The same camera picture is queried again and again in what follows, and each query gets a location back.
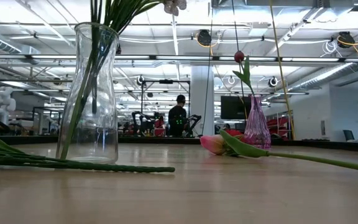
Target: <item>red tulip bud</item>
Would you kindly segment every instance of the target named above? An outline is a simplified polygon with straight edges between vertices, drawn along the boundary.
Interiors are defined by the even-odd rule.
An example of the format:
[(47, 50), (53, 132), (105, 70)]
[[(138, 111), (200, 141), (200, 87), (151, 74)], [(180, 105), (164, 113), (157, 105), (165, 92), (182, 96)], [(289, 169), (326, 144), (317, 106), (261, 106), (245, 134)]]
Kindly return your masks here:
[(241, 63), (244, 60), (244, 53), (242, 53), (240, 50), (236, 52), (236, 54), (234, 54), (234, 60), (237, 63)]

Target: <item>man in black shirt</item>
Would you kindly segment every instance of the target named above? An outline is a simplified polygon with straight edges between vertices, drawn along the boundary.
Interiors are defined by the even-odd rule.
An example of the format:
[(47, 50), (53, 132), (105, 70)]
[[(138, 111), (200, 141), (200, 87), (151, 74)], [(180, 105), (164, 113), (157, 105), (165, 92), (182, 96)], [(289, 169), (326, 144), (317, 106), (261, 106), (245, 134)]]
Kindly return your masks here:
[(183, 109), (186, 98), (183, 95), (178, 95), (177, 105), (170, 109), (168, 114), (169, 133), (172, 136), (181, 137), (185, 127), (184, 120), (186, 119), (186, 110)]

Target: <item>clear glass vase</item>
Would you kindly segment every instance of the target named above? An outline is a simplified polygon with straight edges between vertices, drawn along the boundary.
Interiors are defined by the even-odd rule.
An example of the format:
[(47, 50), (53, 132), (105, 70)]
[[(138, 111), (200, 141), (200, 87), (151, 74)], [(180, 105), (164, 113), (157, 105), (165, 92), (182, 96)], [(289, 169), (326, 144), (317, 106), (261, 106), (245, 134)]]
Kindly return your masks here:
[(66, 101), (56, 157), (112, 164), (118, 159), (112, 78), (118, 35), (107, 26), (90, 22), (78, 24), (75, 32), (76, 72)]
[(251, 110), (248, 115), (244, 142), (260, 149), (270, 149), (272, 141), (259, 97), (251, 96)]

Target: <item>wooden table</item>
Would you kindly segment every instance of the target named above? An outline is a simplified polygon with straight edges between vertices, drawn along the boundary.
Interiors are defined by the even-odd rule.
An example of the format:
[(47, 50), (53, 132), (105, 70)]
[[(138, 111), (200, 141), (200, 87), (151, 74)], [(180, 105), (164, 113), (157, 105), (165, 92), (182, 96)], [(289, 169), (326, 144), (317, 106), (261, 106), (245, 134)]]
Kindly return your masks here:
[[(55, 144), (19, 148), (55, 155)], [(358, 162), (358, 152), (272, 150)], [(277, 157), (213, 156), (192, 145), (120, 144), (117, 163), (177, 171), (0, 169), (0, 223), (358, 223), (357, 170)]]

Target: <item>yellow pole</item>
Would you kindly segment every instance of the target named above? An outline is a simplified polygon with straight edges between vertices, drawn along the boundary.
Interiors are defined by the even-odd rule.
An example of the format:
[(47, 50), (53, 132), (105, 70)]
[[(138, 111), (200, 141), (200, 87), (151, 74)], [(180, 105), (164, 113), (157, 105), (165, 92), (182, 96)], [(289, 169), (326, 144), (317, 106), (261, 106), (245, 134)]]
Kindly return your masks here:
[(289, 102), (288, 102), (287, 88), (286, 88), (286, 86), (285, 86), (285, 81), (284, 81), (283, 68), (282, 68), (281, 57), (280, 57), (280, 50), (278, 49), (276, 24), (274, 23), (274, 14), (273, 14), (273, 0), (270, 0), (270, 12), (271, 12), (271, 14), (272, 14), (274, 40), (275, 40), (275, 43), (276, 43), (276, 50), (277, 50), (277, 57), (278, 57), (278, 65), (280, 66), (281, 83), (282, 83), (282, 85), (283, 85), (285, 104), (287, 105), (288, 116), (290, 117), (290, 124), (291, 124), (291, 128), (292, 128), (292, 131), (291, 131), (292, 138), (293, 138), (293, 140), (295, 140), (295, 127), (294, 127), (294, 125), (293, 125), (291, 108), (290, 108), (290, 104), (289, 104)]

